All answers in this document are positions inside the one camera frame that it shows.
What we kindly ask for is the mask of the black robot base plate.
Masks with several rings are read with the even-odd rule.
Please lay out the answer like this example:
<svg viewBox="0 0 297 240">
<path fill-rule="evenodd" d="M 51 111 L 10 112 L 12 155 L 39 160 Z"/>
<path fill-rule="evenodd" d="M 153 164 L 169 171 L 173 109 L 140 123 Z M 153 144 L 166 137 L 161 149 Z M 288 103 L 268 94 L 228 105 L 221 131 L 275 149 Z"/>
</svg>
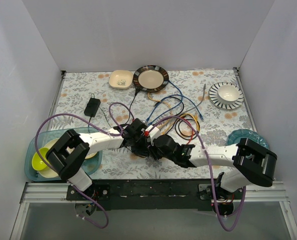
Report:
<svg viewBox="0 0 297 240">
<path fill-rule="evenodd" d="M 209 179 L 99 179 L 92 196 L 107 211 L 193 209 L 212 211 L 213 201 L 202 195 L 211 185 Z"/>
</svg>

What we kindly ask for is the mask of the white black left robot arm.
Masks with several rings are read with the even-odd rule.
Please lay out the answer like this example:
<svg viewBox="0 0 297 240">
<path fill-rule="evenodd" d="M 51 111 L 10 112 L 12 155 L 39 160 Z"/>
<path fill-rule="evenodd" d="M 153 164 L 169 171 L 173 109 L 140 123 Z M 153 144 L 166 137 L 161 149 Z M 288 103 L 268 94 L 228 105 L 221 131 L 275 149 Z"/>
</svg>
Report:
<svg viewBox="0 0 297 240">
<path fill-rule="evenodd" d="M 48 150 L 45 157 L 61 180 L 75 186 L 82 199 L 90 200 L 95 194 L 95 188 L 88 173 L 82 169 L 87 156 L 122 147 L 139 150 L 142 155 L 149 154 L 154 140 L 160 136 L 157 127 L 146 126 L 138 118 L 127 127 L 117 126 L 107 131 L 77 133 L 69 129 Z"/>
</svg>

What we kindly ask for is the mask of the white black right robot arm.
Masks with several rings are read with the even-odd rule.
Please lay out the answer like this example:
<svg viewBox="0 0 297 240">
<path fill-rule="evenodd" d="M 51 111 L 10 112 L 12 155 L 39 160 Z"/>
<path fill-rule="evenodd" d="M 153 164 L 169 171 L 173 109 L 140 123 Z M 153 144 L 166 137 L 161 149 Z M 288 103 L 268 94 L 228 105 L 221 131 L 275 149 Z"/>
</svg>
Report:
<svg viewBox="0 0 297 240">
<path fill-rule="evenodd" d="M 215 146 L 204 150 L 194 144 L 175 142 L 169 135 L 149 138 L 150 155 L 159 160 L 166 158 L 182 168 L 198 168 L 206 165 L 230 167 L 232 170 L 221 174 L 215 185 L 215 194 L 228 198 L 237 189 L 254 184 L 271 187 L 277 163 L 277 155 L 249 138 L 239 143 Z"/>
</svg>

